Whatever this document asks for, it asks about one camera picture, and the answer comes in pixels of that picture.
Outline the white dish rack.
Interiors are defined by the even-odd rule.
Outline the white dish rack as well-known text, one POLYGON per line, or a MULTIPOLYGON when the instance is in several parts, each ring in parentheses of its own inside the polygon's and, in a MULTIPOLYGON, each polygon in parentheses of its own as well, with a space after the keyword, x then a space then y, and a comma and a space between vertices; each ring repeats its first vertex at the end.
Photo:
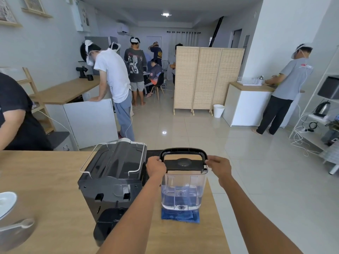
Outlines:
POLYGON ((238 77, 237 82, 243 86, 261 86, 265 80, 259 80, 255 77, 238 77))

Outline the white cabinet with wooden top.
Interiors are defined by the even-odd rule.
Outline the white cabinet with wooden top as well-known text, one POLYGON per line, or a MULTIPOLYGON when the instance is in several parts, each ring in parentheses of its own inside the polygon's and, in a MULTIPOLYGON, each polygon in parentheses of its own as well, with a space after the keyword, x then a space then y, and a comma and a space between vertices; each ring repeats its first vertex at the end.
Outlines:
POLYGON ((229 126, 259 126, 275 86, 244 86, 231 82, 222 117, 229 126))

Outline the black coffee machine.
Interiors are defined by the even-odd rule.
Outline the black coffee machine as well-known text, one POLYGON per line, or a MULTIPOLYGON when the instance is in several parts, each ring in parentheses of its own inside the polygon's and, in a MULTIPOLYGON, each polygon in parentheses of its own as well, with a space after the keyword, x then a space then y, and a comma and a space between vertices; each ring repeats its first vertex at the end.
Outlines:
POLYGON ((145 143, 122 138, 100 144, 78 180, 79 189, 96 223, 94 235, 107 236, 146 183, 145 143))

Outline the grey spoon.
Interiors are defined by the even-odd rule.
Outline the grey spoon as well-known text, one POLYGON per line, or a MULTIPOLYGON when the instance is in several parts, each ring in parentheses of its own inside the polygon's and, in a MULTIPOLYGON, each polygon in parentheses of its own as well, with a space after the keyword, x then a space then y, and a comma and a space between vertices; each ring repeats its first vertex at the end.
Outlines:
POLYGON ((9 226, 0 227, 0 232, 8 231, 8 230, 15 229, 15 228, 28 229, 31 226, 33 226, 34 223, 35 223, 35 219, 27 218, 27 219, 22 220, 19 223, 15 223, 15 224, 12 224, 12 225, 9 225, 9 226))

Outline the long wooden counter white front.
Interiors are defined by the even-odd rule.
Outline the long wooden counter white front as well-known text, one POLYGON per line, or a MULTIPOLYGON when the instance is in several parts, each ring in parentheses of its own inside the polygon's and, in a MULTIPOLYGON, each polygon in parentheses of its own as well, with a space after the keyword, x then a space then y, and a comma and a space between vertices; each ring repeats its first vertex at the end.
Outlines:
POLYGON ((40 91, 56 131, 69 131, 75 150, 118 140, 111 98, 89 101, 99 95, 99 76, 77 78, 40 91))

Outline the small framed picture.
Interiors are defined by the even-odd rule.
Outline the small framed picture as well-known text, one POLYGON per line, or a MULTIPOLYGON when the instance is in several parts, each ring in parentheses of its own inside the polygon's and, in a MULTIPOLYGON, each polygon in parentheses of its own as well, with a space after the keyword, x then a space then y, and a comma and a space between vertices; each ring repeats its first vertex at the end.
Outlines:
POLYGON ((23 0, 26 8, 21 8, 25 13, 37 15, 43 18, 51 19, 53 16, 47 14, 40 0, 23 0))

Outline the black staircase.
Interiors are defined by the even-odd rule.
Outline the black staircase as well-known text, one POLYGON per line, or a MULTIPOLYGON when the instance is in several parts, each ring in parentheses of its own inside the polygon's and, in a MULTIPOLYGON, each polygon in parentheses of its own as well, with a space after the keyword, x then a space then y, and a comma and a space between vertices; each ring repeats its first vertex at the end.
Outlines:
POLYGON ((216 38, 216 36, 217 36, 217 34, 218 34, 218 31, 219 31, 219 28, 220 28, 220 26, 221 26, 221 24, 222 24, 223 19, 224 19, 224 16, 222 16, 222 17, 220 17, 220 18, 218 19, 218 22, 217 22, 217 24, 216 24, 214 33, 213 33, 212 37, 210 37, 209 47, 212 47, 212 46, 213 46, 213 43, 214 43, 215 38, 216 38))

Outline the black chair wooden legs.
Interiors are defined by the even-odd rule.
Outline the black chair wooden legs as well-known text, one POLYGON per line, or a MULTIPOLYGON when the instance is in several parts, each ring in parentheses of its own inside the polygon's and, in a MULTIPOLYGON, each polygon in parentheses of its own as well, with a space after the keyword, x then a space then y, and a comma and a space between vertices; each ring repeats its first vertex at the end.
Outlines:
POLYGON ((159 100, 159 90, 161 90, 161 92, 164 94, 164 91, 162 88, 163 83, 164 83, 164 73, 162 72, 158 77, 158 81, 156 85, 154 85, 151 89, 151 93, 155 93, 158 100, 159 100))

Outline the steel electric kettle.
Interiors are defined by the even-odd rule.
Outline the steel electric kettle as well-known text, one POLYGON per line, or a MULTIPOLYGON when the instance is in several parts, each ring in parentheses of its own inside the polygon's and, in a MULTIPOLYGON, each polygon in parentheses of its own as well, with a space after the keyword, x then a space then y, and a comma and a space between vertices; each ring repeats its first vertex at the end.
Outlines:
POLYGON ((313 115, 324 118, 330 109, 331 103, 329 101, 321 102, 314 110, 313 115))

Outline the person's left hand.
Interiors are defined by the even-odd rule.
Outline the person's left hand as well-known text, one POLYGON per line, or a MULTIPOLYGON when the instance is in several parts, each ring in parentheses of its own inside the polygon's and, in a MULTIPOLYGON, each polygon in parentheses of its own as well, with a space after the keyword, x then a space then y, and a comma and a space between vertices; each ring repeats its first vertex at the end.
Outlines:
POLYGON ((146 163, 146 170, 149 176, 149 180, 160 185, 162 182, 163 176, 167 172, 167 168, 156 167, 156 157, 157 156, 152 156, 148 158, 147 163, 146 163))

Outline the white wall cabinet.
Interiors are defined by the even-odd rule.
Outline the white wall cabinet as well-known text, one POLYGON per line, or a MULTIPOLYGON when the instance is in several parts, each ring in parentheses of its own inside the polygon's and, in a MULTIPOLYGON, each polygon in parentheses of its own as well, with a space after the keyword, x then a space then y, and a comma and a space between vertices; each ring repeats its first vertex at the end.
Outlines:
POLYGON ((82 0, 72 0, 71 12, 77 32, 91 33, 90 20, 87 14, 87 5, 82 0))

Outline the blue folded cloth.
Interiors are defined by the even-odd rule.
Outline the blue folded cloth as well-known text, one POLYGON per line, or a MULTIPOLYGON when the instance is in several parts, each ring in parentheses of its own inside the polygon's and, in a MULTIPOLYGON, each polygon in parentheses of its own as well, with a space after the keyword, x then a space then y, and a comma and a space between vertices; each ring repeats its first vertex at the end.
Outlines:
POLYGON ((173 220, 178 222, 200 223, 199 210, 168 210, 161 209, 162 220, 173 220))

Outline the large framed picture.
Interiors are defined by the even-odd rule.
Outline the large framed picture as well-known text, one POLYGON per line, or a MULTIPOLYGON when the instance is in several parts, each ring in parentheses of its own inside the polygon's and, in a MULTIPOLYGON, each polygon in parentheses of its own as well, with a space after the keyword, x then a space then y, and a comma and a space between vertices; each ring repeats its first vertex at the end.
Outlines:
POLYGON ((0 25, 22 27, 17 22, 6 0, 0 0, 0 25))

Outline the person's right hand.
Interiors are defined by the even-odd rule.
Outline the person's right hand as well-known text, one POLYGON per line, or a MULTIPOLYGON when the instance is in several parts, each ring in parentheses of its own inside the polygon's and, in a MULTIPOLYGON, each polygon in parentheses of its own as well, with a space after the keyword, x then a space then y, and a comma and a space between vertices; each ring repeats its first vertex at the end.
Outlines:
POLYGON ((208 167, 211 168, 212 172, 217 176, 220 186, 226 190, 228 183, 233 180, 229 160, 221 157, 221 163, 219 165, 208 167))

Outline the grey door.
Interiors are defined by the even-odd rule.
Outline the grey door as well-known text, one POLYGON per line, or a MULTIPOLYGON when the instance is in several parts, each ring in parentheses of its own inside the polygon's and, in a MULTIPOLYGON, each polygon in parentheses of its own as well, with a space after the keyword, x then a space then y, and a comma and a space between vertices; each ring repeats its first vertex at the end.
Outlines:
POLYGON ((233 39, 231 42, 231 48, 238 48, 241 34, 242 34, 242 29, 238 29, 234 31, 233 39))

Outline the grey refrigerator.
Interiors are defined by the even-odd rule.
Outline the grey refrigerator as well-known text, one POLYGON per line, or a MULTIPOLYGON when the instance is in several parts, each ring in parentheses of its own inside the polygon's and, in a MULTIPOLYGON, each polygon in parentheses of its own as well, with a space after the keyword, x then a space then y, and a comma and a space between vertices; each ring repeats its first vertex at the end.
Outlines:
MULTIPOLYGON (((93 44, 99 46, 102 50, 107 50, 108 48, 111 48, 112 44, 116 44, 118 46, 116 48, 116 52, 118 54, 120 54, 121 45, 117 42, 118 39, 116 37, 89 37, 89 36, 85 36, 84 38, 85 38, 86 41, 89 40, 89 41, 93 42, 93 44)), ((94 64, 95 64, 95 61, 90 56, 86 66, 89 69, 90 74, 99 75, 99 71, 94 69, 94 64)))

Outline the woven folding screen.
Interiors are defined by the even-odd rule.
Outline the woven folding screen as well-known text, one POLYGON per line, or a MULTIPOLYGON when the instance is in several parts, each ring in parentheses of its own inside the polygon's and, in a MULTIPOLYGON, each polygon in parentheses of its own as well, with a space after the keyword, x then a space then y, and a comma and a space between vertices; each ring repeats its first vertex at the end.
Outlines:
POLYGON ((173 114, 178 109, 207 110, 222 105, 238 78, 243 48, 177 47, 173 114))

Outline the white curtain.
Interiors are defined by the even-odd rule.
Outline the white curtain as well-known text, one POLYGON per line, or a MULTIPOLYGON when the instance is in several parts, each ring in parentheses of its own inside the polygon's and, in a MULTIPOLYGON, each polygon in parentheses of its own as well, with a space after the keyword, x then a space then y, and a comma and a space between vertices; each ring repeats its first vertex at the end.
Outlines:
POLYGON ((197 47, 198 38, 201 32, 183 31, 183 30, 168 30, 169 35, 169 50, 174 50, 177 44, 183 46, 197 47))

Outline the grey storage box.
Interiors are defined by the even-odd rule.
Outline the grey storage box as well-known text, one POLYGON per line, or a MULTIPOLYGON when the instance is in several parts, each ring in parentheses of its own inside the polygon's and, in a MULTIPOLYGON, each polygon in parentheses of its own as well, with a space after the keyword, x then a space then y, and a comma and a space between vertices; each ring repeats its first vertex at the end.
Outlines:
POLYGON ((47 134, 54 151, 74 151, 69 132, 51 132, 47 134))

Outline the white metal shelf unit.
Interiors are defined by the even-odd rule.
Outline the white metal shelf unit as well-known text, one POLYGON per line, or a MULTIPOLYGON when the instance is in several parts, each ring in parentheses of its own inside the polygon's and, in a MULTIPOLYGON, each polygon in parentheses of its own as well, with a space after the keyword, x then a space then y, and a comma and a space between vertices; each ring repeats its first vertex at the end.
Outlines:
POLYGON ((334 54, 305 106, 300 108, 297 105, 298 120, 288 135, 290 144, 301 148, 305 156, 314 154, 323 159, 323 164, 331 163, 333 167, 328 171, 330 175, 339 171, 339 100, 323 98, 317 93, 325 79, 332 75, 339 75, 339 45, 336 46, 334 54), (315 108, 324 101, 331 103, 328 114, 324 118, 313 115, 315 108), (315 132, 298 134, 295 128, 300 126, 312 128, 315 132))

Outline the black box appliance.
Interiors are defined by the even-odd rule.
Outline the black box appliance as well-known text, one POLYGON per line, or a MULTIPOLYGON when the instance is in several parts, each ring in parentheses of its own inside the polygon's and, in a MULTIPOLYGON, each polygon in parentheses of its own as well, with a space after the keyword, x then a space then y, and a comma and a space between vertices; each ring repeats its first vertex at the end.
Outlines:
POLYGON ((339 75, 328 76, 317 95, 327 99, 339 100, 339 75))

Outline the person's right forearm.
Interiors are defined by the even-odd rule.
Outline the person's right forearm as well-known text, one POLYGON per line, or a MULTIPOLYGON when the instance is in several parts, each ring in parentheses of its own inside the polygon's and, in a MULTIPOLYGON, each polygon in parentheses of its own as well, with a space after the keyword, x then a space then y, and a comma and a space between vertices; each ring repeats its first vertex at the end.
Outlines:
POLYGON ((250 200, 231 174, 219 176, 235 214, 248 254, 303 254, 250 200))

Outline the clear water tank black lid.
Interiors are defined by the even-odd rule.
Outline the clear water tank black lid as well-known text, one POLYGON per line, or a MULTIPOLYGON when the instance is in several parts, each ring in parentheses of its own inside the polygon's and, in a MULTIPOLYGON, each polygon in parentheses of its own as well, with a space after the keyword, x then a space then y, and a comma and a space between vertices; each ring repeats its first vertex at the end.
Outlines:
POLYGON ((206 152, 197 148, 169 148, 159 158, 166 166, 161 183, 162 207, 174 211, 198 210, 208 173, 206 152))

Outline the wooden ladder shelf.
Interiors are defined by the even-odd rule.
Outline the wooden ladder shelf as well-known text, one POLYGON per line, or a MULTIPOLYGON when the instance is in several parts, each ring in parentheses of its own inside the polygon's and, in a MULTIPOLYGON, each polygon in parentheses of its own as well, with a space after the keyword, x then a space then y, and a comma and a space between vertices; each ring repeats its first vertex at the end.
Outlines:
POLYGON ((42 101, 42 98, 40 97, 39 91, 36 88, 35 82, 32 79, 32 76, 28 68, 23 67, 22 69, 26 76, 26 79, 18 80, 17 82, 24 89, 28 88, 28 87, 25 88, 24 86, 29 85, 30 90, 28 91, 28 96, 33 102, 32 114, 41 124, 46 135, 49 135, 51 132, 54 132, 56 128, 52 122, 52 119, 49 116, 45 103, 42 101))

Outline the person's left forearm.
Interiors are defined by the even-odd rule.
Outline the person's left forearm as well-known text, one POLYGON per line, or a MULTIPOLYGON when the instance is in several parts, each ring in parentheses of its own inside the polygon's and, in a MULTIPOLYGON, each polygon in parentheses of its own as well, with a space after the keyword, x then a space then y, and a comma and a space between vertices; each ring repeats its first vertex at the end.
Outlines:
POLYGON ((96 254, 145 254, 158 188, 163 175, 151 175, 96 254))

